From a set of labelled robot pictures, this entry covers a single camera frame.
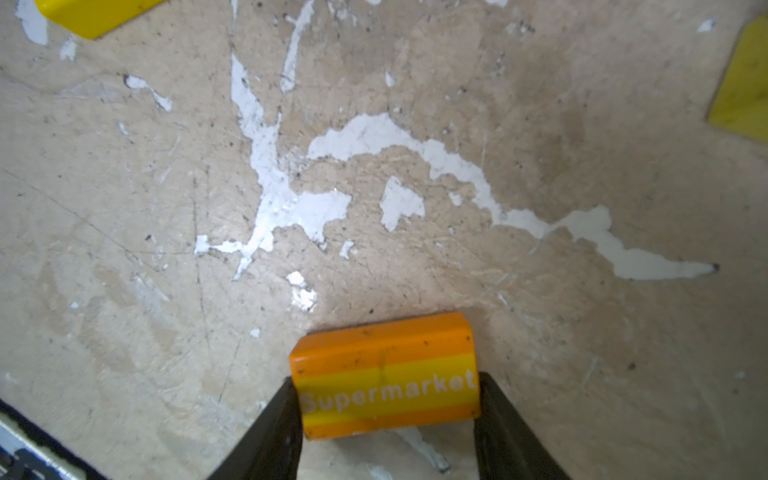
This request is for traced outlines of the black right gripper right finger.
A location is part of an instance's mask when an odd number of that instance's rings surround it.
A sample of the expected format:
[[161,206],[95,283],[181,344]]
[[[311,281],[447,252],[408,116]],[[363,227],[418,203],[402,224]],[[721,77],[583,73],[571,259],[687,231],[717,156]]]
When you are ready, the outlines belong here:
[[474,421],[478,476],[559,479],[570,476],[540,442],[493,377],[479,373],[481,415]]

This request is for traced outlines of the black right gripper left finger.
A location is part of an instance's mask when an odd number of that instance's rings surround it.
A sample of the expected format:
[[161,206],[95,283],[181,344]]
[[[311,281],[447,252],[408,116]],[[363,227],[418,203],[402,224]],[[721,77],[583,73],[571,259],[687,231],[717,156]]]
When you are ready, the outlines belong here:
[[296,388],[286,377],[210,480],[295,480],[303,444]]

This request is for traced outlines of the orange supermarket block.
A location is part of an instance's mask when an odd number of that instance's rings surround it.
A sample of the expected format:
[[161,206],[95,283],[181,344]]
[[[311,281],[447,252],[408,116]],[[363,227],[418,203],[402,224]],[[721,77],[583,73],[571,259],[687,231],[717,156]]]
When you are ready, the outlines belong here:
[[309,334],[289,364],[311,440],[481,414],[474,334],[460,312]]

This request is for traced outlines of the yellow-green cube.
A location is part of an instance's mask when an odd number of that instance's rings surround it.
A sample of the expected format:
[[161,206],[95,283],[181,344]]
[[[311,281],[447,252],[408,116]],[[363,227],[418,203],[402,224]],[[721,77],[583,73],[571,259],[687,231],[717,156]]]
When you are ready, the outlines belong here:
[[732,133],[767,142],[767,16],[741,31],[707,122]]

